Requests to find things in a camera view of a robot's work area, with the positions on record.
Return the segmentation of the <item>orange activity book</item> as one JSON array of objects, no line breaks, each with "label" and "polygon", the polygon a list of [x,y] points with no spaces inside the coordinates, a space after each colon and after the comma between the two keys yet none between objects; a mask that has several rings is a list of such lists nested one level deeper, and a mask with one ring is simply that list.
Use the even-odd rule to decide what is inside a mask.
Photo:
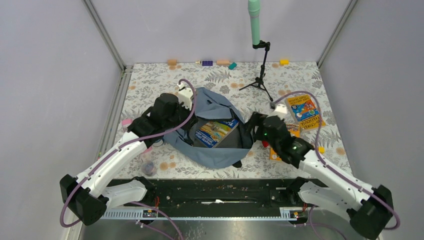
[{"label": "orange activity book", "polygon": [[[298,124],[287,124],[286,127],[292,136],[300,137],[301,129]],[[272,147],[269,149],[269,159],[272,161],[282,161],[282,159]]]}]

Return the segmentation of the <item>blue grey backpack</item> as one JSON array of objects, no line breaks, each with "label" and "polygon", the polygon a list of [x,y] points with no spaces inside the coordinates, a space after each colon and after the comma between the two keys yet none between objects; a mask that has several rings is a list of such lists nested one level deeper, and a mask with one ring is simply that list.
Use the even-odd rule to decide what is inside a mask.
[{"label": "blue grey backpack", "polygon": [[[188,131],[181,128],[163,139],[194,162],[212,169],[233,166],[248,154],[252,140],[246,134],[246,124],[240,111],[223,95],[199,87],[196,90],[195,112],[198,122]],[[217,147],[207,148],[195,142],[195,132],[210,121],[237,119],[238,126]]]}]

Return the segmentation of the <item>blue 91-storey treehouse book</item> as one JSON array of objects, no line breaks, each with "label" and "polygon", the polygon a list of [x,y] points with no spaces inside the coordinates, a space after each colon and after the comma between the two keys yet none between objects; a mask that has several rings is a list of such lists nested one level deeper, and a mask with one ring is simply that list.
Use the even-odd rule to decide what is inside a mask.
[{"label": "blue 91-storey treehouse book", "polygon": [[194,140],[203,147],[216,148],[238,125],[237,119],[208,121],[195,132]]}]

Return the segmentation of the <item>yellow 130-storey treehouse book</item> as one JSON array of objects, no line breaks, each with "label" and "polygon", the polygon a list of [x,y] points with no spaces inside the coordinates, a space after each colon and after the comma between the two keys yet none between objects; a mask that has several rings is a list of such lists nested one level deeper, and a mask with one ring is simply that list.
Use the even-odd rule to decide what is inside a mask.
[{"label": "yellow 130-storey treehouse book", "polygon": [[302,131],[315,130],[319,127],[319,124],[322,127],[327,125],[321,116],[321,111],[316,107],[309,95],[301,94],[288,97],[285,103],[294,121]]}]

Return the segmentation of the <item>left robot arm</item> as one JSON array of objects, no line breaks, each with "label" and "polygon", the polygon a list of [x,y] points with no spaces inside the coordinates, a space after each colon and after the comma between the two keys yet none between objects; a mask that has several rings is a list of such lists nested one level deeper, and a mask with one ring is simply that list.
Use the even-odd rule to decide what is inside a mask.
[{"label": "left robot arm", "polygon": [[64,215],[70,210],[76,223],[86,226],[97,222],[110,209],[130,202],[144,206],[152,204],[155,192],[147,187],[144,178],[109,187],[113,178],[136,156],[145,152],[164,135],[186,126],[195,115],[198,97],[184,89],[177,95],[162,93],[141,116],[134,119],[119,141],[77,176],[66,174],[59,181],[64,203],[60,214],[62,227]]}]

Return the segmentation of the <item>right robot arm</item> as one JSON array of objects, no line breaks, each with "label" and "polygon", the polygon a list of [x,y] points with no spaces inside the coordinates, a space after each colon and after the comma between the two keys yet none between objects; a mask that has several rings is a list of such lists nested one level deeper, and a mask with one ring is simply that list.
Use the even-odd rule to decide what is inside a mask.
[{"label": "right robot arm", "polygon": [[254,112],[247,130],[255,140],[267,142],[283,162],[325,185],[297,177],[286,193],[291,205],[305,202],[324,208],[348,221],[368,240],[377,239],[395,216],[392,192],[387,187],[374,187],[338,168],[309,142],[291,135],[283,118]]}]

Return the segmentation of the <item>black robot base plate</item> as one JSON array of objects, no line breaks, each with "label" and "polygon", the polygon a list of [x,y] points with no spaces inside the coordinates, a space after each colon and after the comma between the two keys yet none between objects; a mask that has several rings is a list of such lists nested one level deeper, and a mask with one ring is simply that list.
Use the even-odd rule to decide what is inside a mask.
[{"label": "black robot base plate", "polygon": [[161,211],[200,206],[293,207],[305,203],[294,192],[296,179],[149,179],[140,203]]}]

